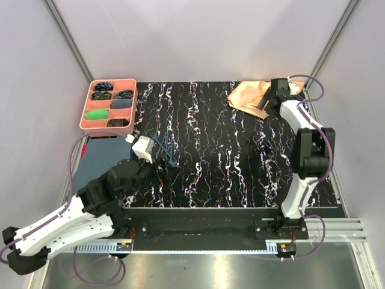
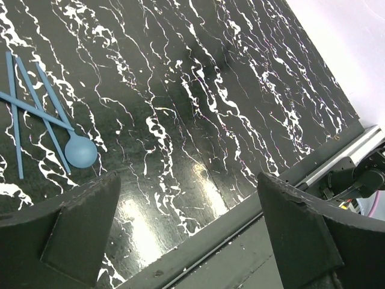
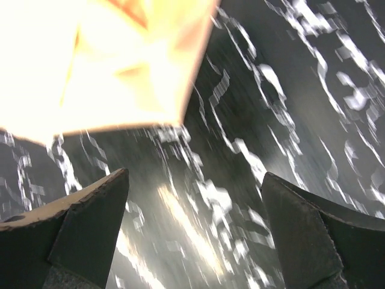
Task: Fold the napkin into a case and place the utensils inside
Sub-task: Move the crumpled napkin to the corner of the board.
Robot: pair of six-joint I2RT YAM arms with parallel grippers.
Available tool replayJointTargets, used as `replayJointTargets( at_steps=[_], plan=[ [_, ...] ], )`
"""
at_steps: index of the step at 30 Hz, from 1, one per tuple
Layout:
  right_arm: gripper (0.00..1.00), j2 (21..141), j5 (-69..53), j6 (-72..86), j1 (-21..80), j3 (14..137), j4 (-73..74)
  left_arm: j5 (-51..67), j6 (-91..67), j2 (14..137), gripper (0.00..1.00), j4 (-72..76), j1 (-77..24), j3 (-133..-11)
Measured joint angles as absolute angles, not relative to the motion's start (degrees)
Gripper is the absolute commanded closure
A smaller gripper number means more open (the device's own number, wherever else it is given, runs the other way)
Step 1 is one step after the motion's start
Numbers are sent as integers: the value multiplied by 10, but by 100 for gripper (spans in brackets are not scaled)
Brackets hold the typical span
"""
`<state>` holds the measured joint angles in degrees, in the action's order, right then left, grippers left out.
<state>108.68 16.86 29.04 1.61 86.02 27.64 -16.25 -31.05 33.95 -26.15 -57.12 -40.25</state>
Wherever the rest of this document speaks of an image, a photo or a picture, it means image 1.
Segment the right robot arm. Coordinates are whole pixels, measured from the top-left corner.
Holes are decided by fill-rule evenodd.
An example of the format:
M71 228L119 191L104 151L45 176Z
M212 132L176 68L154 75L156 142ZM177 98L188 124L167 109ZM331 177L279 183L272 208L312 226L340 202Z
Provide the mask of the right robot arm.
M285 120L296 133L290 160L292 182L273 222L275 235L282 239L304 227L305 207L312 191L333 168L336 132L306 111L307 101L299 97L298 89L290 78L272 79L257 105L269 116Z

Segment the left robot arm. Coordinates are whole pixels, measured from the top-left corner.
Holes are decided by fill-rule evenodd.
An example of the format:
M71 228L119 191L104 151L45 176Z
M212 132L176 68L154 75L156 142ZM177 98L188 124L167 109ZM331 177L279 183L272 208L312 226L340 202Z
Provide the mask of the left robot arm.
M69 195L59 209L24 228L4 229L2 237L9 253L1 263L18 275L27 275L68 249L132 234L123 199L154 182L160 167L160 161L121 160L77 194Z

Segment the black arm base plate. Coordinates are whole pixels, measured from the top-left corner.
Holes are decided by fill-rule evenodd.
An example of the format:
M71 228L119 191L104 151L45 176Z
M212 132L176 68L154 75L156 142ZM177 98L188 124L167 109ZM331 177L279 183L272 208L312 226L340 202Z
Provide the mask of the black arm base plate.
M122 209L110 238L150 239L159 235L241 235L258 240L307 240L303 217L290 219L277 208Z

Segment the peach cloth napkin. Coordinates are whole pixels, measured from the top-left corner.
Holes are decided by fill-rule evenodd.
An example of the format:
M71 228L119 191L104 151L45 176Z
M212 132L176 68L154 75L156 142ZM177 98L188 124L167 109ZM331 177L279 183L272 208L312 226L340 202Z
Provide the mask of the peach cloth napkin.
M285 119L288 114L285 105L294 106L299 100L299 95L290 95L282 102L279 114L267 114L265 108L263 111L256 107L261 98L266 98L265 93L270 88L270 82L267 81L243 81L236 89L227 97L228 104L231 108L243 111L262 120L271 116L280 116Z

